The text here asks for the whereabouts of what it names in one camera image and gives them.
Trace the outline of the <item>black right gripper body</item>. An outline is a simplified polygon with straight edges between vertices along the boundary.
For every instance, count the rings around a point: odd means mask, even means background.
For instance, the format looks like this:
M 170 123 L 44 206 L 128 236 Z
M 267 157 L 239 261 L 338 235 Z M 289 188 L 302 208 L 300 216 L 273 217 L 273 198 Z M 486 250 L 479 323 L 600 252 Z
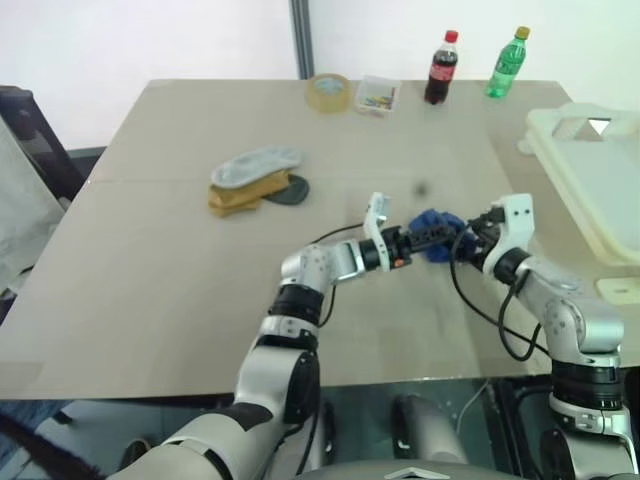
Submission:
M 470 229 L 475 235 L 474 260 L 485 260 L 490 251 L 496 246 L 500 237 L 500 224 L 489 214 L 482 214 L 470 223 Z

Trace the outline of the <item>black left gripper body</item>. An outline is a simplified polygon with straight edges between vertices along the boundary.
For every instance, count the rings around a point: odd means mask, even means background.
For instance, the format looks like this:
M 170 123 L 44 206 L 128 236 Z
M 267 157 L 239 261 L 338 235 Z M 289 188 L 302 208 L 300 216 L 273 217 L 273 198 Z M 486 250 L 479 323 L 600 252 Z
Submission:
M 391 265 L 410 265 L 414 247 L 414 234 L 399 226 L 384 230 L 384 241 Z

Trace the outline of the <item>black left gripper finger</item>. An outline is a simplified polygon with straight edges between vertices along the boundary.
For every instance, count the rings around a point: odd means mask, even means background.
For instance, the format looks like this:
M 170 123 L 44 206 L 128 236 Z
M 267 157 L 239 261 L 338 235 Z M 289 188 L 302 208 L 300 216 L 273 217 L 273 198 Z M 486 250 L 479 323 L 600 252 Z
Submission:
M 415 233 L 413 235 L 413 250 L 425 251 L 438 245 L 447 245 L 451 239 L 450 233 Z
M 414 239 L 452 239 L 457 235 L 455 228 L 450 225 L 427 225 L 411 233 Z

